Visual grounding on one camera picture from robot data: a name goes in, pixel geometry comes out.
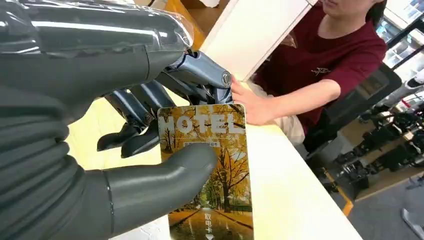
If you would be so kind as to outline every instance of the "robotic hand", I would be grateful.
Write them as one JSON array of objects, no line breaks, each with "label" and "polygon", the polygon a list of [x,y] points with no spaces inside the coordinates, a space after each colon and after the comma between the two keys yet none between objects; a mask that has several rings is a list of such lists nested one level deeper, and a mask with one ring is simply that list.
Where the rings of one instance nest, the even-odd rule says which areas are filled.
[{"label": "robotic hand", "polygon": [[104,240],[198,193],[216,165],[206,145],[86,171],[64,142],[99,97],[126,119],[99,150],[122,145],[123,157],[157,143],[156,110],[174,105],[162,85],[192,104],[231,102],[230,74],[192,43],[184,18],[148,7],[0,0],[0,239]]}]

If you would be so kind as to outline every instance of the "autumn tree picture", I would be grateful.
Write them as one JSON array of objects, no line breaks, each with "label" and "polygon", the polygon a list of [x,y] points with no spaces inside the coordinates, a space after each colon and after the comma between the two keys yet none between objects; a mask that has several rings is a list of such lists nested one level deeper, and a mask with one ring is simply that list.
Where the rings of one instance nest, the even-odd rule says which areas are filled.
[{"label": "autumn tree picture", "polygon": [[162,108],[158,118],[163,161],[190,143],[206,143],[216,152],[217,166],[193,204],[224,213],[231,213],[235,205],[251,207],[246,121],[242,105]]}]

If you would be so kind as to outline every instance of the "woman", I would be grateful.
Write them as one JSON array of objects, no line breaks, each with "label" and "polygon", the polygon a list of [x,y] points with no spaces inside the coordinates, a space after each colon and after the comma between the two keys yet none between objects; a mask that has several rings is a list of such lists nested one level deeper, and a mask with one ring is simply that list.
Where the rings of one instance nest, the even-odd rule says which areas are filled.
[{"label": "woman", "polygon": [[387,47],[375,28],[386,3],[317,3],[294,28],[292,40],[285,39],[248,81],[253,92],[233,81],[233,99],[244,104],[247,122],[274,120],[293,144],[302,143],[323,106],[349,93],[382,64]]}]

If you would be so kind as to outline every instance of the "dark red shirt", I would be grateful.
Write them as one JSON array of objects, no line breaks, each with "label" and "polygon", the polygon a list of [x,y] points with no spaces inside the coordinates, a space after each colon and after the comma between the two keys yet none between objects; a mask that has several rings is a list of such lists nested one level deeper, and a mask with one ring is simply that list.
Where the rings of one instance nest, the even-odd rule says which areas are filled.
[{"label": "dark red shirt", "polygon": [[[324,16],[322,6],[313,7],[293,30],[297,48],[280,45],[254,82],[276,97],[331,79],[340,85],[342,97],[377,70],[387,46],[372,22],[346,36],[325,39],[318,36]],[[322,107],[298,115],[305,132],[317,124],[321,111]]]}]

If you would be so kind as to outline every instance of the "window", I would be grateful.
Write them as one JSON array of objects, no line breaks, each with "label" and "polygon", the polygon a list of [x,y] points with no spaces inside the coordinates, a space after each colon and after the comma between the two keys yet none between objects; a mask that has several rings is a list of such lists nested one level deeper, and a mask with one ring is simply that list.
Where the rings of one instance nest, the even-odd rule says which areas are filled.
[{"label": "window", "polygon": [[410,24],[424,13],[424,0],[391,0],[387,10]]}]

